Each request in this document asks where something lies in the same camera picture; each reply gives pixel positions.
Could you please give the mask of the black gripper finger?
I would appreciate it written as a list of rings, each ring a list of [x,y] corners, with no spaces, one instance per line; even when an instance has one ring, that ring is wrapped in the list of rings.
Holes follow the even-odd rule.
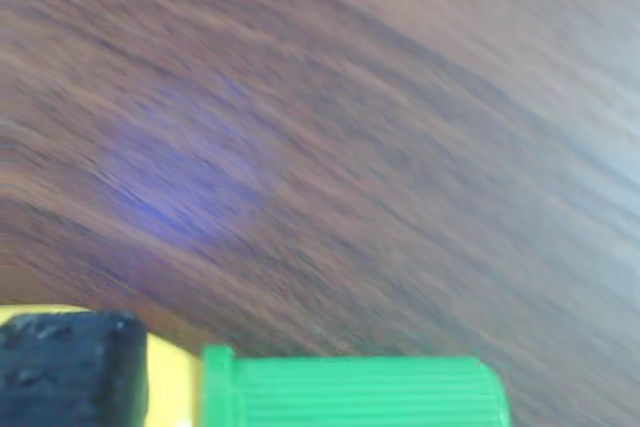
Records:
[[[1,326],[4,426],[141,426],[147,330],[119,312],[23,314]]]

